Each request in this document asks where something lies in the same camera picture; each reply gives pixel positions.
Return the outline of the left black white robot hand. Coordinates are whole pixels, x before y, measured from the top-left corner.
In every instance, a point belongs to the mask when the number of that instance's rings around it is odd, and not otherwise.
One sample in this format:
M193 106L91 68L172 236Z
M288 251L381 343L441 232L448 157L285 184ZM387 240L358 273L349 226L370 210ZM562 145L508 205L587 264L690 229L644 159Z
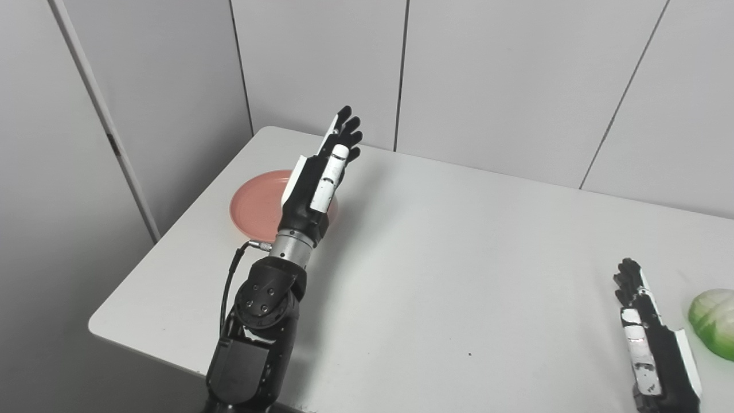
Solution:
M344 178L346 167L360 156L364 137L360 118L344 106L333 118L322 144L311 157L299 157L282 198L278 231L299 232L315 247L330 225L327 210Z

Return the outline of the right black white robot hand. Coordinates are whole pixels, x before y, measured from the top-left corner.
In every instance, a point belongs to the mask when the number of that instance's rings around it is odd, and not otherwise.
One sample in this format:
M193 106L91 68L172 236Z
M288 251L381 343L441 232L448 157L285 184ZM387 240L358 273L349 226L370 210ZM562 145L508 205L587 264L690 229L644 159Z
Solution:
M639 412L699 412L702 384L683 329L669 329L640 265L622 259L613 280Z

